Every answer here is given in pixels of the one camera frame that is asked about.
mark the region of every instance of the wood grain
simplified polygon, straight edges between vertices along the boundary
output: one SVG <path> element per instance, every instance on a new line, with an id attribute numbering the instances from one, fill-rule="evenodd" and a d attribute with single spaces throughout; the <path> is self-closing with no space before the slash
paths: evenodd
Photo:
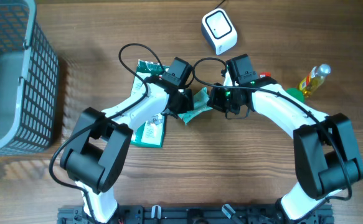
<path id="1" fill-rule="evenodd" d="M 52 181 L 47 165 L 85 108 L 98 110 L 130 95 L 133 77 L 118 61 L 121 46 L 150 46 L 163 63 L 174 57 L 195 63 L 214 56 L 200 20 L 217 1 L 43 4 L 37 20 L 61 61 L 58 140 L 45 153 L 0 157 L 0 223 L 55 223 L 57 209 L 80 205 L 80 192 Z M 220 56 L 248 53 L 255 70 L 271 72 L 285 89 L 313 66 L 328 63 L 332 74 L 306 103 L 352 120 L 363 158 L 363 1 L 228 1 L 237 45 Z M 131 47 L 125 62 L 154 60 Z M 197 75 L 220 82 L 221 66 L 199 65 Z M 192 89 L 203 86 L 194 83 Z M 226 120 L 208 111 L 188 126 L 169 118 L 163 149 L 131 146 L 115 184 L 120 204 L 198 205 L 272 203 L 296 182 L 293 143 L 269 119 L 252 113 Z M 56 173 L 67 179 L 58 166 Z M 363 223 L 363 181 L 349 202 L 332 202 L 336 223 Z"/>

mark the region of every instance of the white square device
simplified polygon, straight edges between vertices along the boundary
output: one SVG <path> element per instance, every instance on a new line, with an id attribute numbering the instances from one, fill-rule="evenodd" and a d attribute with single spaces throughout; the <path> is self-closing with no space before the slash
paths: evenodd
<path id="1" fill-rule="evenodd" d="M 214 9 L 202 18 L 202 34 L 217 55 L 237 43 L 238 35 L 227 13 Z"/>

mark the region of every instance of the bottle label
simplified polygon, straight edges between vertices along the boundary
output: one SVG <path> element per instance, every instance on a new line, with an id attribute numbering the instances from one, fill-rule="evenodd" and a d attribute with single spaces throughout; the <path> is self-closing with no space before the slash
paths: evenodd
<path id="1" fill-rule="evenodd" d="M 300 84 L 299 84 L 299 90 L 304 90 L 308 86 L 308 84 L 310 83 L 311 78 L 312 78 L 311 76 L 312 75 L 311 75 L 311 72 L 310 72 L 308 74 L 308 76 L 306 76 L 306 78 L 300 82 Z"/>

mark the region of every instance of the bottle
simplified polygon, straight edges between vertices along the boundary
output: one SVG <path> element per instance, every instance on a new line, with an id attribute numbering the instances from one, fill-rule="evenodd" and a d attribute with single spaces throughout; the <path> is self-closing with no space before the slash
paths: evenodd
<path id="1" fill-rule="evenodd" d="M 307 98 L 313 94 L 317 88 L 325 81 L 325 77 L 329 75 L 331 68 L 327 64 L 315 66 L 304 80 L 300 82 L 297 89 L 300 90 L 304 97 Z"/>

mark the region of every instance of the teal cloth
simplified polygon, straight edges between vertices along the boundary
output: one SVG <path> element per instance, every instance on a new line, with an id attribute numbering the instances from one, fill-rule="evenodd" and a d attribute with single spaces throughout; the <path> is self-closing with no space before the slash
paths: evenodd
<path id="1" fill-rule="evenodd" d="M 184 114 L 179 114 L 179 117 L 187 123 L 198 116 L 198 114 L 201 114 L 204 111 L 211 110 L 212 108 L 207 106 L 207 102 L 209 100 L 209 96 L 207 94 L 207 88 L 204 87 L 201 89 L 197 94 L 194 95 L 194 110 L 188 111 Z"/>

